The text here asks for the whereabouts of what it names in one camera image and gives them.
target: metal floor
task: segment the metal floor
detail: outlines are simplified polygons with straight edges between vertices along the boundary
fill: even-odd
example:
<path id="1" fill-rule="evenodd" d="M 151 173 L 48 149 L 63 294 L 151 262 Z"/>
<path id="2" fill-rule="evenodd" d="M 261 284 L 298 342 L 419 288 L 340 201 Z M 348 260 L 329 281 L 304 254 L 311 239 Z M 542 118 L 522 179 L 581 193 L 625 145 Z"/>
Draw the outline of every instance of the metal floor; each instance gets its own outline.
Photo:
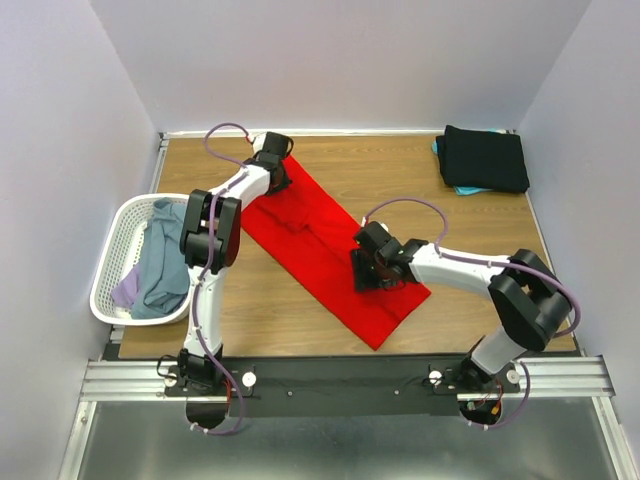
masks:
<path id="1" fill-rule="evenodd" d="M 506 401 L 507 410 L 519 402 Z M 184 404 L 98 403 L 79 478 L 607 480 L 590 398 L 532 399 L 494 431 L 456 417 L 252 419 L 236 436 L 191 432 Z"/>

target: white wall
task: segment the white wall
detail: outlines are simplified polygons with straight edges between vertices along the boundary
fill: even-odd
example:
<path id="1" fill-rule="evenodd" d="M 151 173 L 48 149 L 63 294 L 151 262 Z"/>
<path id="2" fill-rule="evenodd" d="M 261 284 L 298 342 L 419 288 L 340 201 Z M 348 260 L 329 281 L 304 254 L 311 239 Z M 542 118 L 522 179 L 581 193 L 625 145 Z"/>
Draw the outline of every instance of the white wall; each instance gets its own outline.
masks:
<path id="1" fill-rule="evenodd" d="M 605 355 L 640 452 L 640 4 L 594 0 L 520 130 L 553 264 L 582 300 L 578 338 Z"/>
<path id="2" fill-rule="evenodd" d="M 0 45 L 0 477 L 57 478 L 97 258 L 158 137 L 86 0 L 2 2 Z"/>
<path id="3" fill-rule="evenodd" d="M 162 131 L 520 123 L 589 0 L 91 0 Z"/>

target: robotic arm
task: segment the robotic arm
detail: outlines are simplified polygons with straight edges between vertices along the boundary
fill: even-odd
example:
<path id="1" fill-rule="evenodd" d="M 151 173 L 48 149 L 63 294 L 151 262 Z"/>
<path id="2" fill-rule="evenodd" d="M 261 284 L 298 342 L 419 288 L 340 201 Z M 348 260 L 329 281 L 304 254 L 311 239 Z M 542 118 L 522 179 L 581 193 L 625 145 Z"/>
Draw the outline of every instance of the robotic arm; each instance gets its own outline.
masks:
<path id="1" fill-rule="evenodd" d="M 196 394 L 210 395 L 222 384 L 220 309 L 224 280 L 238 254 L 241 212 L 259 196 L 291 183 L 283 165 L 291 144 L 288 137 L 271 132 L 257 137 L 256 153 L 234 177 L 209 191 L 194 190 L 189 197 L 180 249 L 189 266 L 191 293 L 198 298 L 192 300 L 175 379 L 182 387 L 195 385 Z M 354 239 L 358 248 L 351 260 L 358 291 L 398 283 L 441 283 L 493 301 L 501 326 L 443 372 L 442 383 L 455 392 L 486 392 L 514 359 L 528 350 L 544 350 L 571 311 L 564 287 L 528 250 L 483 256 L 417 239 L 402 245 L 378 222 L 364 225 Z M 463 257 L 464 261 L 455 260 Z"/>
<path id="2" fill-rule="evenodd" d="M 484 256 L 455 252 L 424 240 L 411 239 L 401 245 L 378 222 L 362 227 L 355 240 L 360 247 L 352 252 L 358 290 L 398 282 L 441 283 L 493 301 L 502 325 L 473 347 L 459 369 L 445 379 L 449 384 L 471 391 L 483 388 L 526 351 L 544 350 L 571 311 L 567 298 L 541 277 L 557 279 L 529 250 L 518 250 L 513 256 Z M 519 266 L 542 275 L 523 272 Z"/>
<path id="3" fill-rule="evenodd" d="M 253 142 L 256 154 L 244 162 L 245 166 L 236 175 L 209 191 L 194 190 L 189 196 L 180 251 L 189 266 L 191 296 L 195 296 L 196 285 L 199 292 L 197 301 L 195 298 L 193 301 L 189 330 L 178 356 L 178 368 L 184 378 L 201 384 L 213 381 L 214 385 L 221 380 L 221 373 L 208 358 L 205 347 L 218 360 L 221 358 L 222 292 L 229 267 L 238 255 L 241 212 L 259 196 L 277 193 L 291 183 L 282 164 L 291 143 L 289 137 L 271 132 L 257 137 Z M 213 238 L 209 228 L 212 203 L 215 203 Z M 203 273 L 211 247 L 213 262 Z"/>

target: white robotic arm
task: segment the white robotic arm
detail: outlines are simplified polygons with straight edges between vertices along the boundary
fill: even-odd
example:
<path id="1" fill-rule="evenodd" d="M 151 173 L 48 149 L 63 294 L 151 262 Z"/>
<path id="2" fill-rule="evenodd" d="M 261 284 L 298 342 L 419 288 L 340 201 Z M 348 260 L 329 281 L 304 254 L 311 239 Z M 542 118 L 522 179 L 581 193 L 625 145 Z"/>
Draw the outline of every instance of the white robotic arm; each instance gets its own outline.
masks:
<path id="1" fill-rule="evenodd" d="M 489 383 L 526 351 L 544 350 L 571 311 L 557 286 L 544 280 L 557 279 L 529 250 L 485 256 L 423 240 L 401 245 L 378 222 L 364 225 L 354 238 L 360 247 L 352 255 L 356 289 L 440 283 L 493 301 L 502 325 L 474 346 L 460 371 L 454 372 L 457 378 L 448 379 L 469 389 Z"/>
<path id="2" fill-rule="evenodd" d="M 222 185 L 209 190 L 213 195 L 224 192 L 225 198 L 234 198 L 240 201 L 240 211 L 244 210 L 252 201 L 260 195 L 269 191 L 271 186 L 271 175 L 263 167 L 249 165 L 238 172 Z M 200 284 L 198 301 L 192 302 L 192 310 L 196 309 L 196 315 L 201 319 L 201 332 L 207 346 L 211 352 L 218 352 L 222 347 L 222 336 L 220 335 L 220 309 L 222 307 L 222 290 L 224 280 L 229 270 L 228 267 L 221 268 L 217 273 L 206 272 L 202 281 L 202 266 L 193 265 L 189 268 L 189 278 L 191 280 L 190 298 L 193 298 L 195 286 Z M 189 353 L 204 357 L 205 351 L 196 335 L 193 312 L 189 316 L 189 330 L 184 342 L 184 348 Z"/>

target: screw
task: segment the screw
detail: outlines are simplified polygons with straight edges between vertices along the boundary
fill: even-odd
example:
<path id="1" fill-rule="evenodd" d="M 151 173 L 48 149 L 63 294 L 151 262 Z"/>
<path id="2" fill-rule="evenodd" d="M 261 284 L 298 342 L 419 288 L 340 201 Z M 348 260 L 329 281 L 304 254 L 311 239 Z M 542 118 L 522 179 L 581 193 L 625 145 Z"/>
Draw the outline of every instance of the screw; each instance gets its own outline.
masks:
<path id="1" fill-rule="evenodd" d="M 176 384 L 178 383 L 178 379 L 177 378 L 173 378 L 173 377 L 166 377 L 164 379 L 164 386 L 165 387 L 174 387 Z"/>
<path id="2" fill-rule="evenodd" d="M 253 372 L 246 372 L 242 376 L 242 384 L 247 388 L 253 387 L 256 384 L 256 380 L 256 374 Z"/>
<path id="3" fill-rule="evenodd" d="M 507 372 L 507 380 L 509 381 L 509 383 L 517 385 L 518 383 L 520 383 L 520 374 L 515 370 L 509 370 Z"/>
<path id="4" fill-rule="evenodd" d="M 431 372 L 429 372 L 429 383 L 434 387 L 440 385 L 442 383 L 442 373 L 438 370 L 431 370 Z"/>

